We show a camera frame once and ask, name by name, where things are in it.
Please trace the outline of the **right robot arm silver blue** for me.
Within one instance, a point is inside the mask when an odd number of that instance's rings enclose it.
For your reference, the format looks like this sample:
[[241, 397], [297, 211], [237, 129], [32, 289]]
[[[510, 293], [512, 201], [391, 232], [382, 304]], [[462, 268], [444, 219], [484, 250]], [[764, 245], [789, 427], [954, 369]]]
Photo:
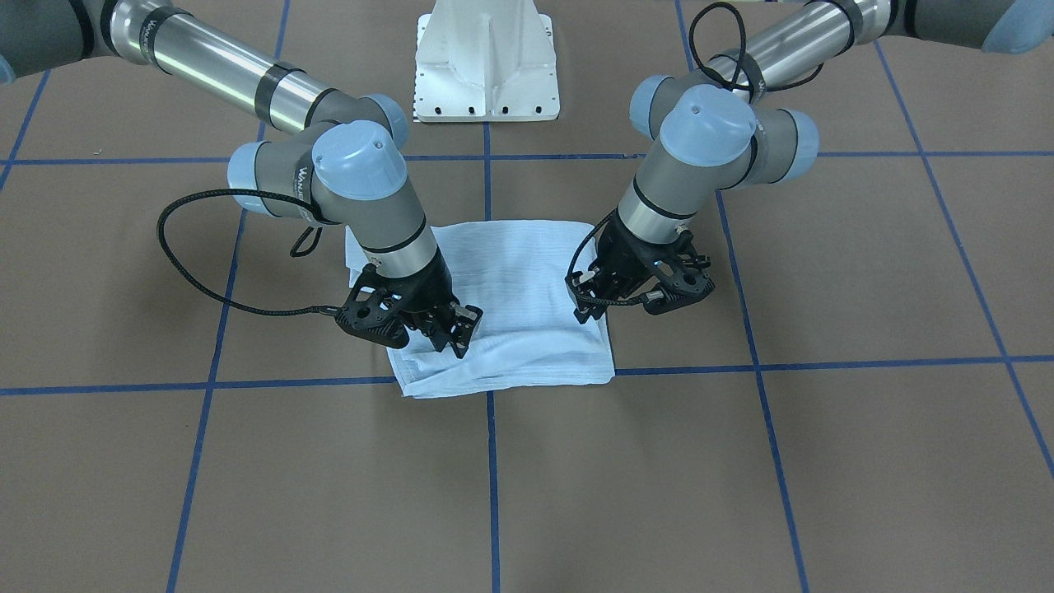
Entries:
[[483, 313], [453, 292], [401, 154], [409, 124], [390, 97], [326, 86], [170, 1], [4, 1], [1, 16], [3, 84], [114, 56], [184, 80], [287, 133], [286, 140], [234, 151], [227, 187], [162, 211], [159, 244], [189, 284], [208, 292], [169, 248], [168, 218], [196, 200], [230, 196], [248, 212], [300, 218], [306, 229], [293, 258], [310, 253], [328, 226], [349, 229], [362, 248], [366, 263], [345, 304], [291, 315], [327, 315], [345, 333], [392, 349], [408, 345], [417, 331], [437, 352], [464, 357]]

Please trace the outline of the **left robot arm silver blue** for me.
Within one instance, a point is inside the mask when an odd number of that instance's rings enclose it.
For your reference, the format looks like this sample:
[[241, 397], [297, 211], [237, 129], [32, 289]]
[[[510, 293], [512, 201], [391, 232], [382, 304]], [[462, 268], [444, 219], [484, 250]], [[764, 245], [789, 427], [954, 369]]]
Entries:
[[596, 259], [570, 264], [575, 320], [611, 307], [662, 315], [709, 296], [711, 262], [689, 224], [715, 192], [797, 179], [819, 152], [819, 131], [794, 110], [761, 108], [776, 91], [809, 82], [832, 58], [884, 36], [1017, 55], [1052, 36], [1050, 1], [809, 1], [682, 77], [635, 90], [630, 120], [651, 140], [618, 206], [590, 232]]

